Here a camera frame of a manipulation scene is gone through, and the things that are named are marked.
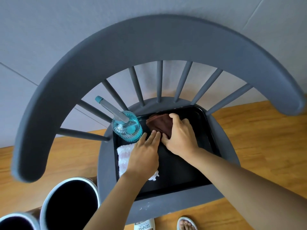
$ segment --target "forearm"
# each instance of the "forearm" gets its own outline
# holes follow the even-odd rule
[[[124,173],[84,230],[122,230],[129,210],[145,181],[135,174]]]
[[[255,229],[305,229],[307,200],[203,149],[186,161],[200,170]]]

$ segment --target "gray chair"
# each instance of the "gray chair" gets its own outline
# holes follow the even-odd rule
[[[175,97],[161,97],[163,60],[187,61]],[[157,97],[143,100],[135,65],[157,61]],[[192,62],[216,67],[192,102],[179,95]],[[106,80],[129,69],[139,102],[127,107]],[[116,183],[113,133],[105,136],[62,129],[76,104],[111,122],[111,118],[82,101],[102,82],[123,110],[137,116],[195,105],[222,71],[247,84],[206,111],[221,156],[239,163],[227,135],[211,115],[242,94],[256,88],[281,113],[297,115],[305,97],[293,77],[267,51],[243,35],[218,24],[188,16],[151,15],[129,19],[91,35],[70,50],[46,75],[31,98],[21,120],[13,152],[12,173],[23,182],[34,182],[44,173],[56,134],[102,141],[98,160],[101,201]],[[127,224],[146,220],[223,197],[213,185],[135,201]]]

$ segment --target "white towel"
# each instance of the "white towel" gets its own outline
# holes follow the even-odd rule
[[[123,145],[123,146],[120,146],[120,147],[117,148],[118,167],[119,167],[119,176],[120,177],[127,170],[130,153],[132,152],[134,145],[135,145],[135,143],[129,144],[129,145]],[[155,181],[157,176],[159,176],[158,171],[156,171],[155,174],[151,178],[149,178],[148,180]]]

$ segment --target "blue liquid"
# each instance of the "blue liquid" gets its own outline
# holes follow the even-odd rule
[[[127,142],[138,141],[143,133],[140,122],[135,114],[131,111],[122,111],[128,118],[129,122],[112,120],[113,131]]]

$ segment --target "wooden floor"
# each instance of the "wooden floor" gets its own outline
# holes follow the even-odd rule
[[[242,167],[307,197],[306,113],[284,116],[264,101],[224,108],[214,116]],[[44,176],[32,184],[16,182],[10,176],[11,152],[12,147],[0,149],[0,216],[41,206],[49,191],[66,178],[94,176],[99,142],[55,139]],[[251,229],[225,198],[156,218],[156,229],[176,229],[180,216],[192,218],[198,229]]]

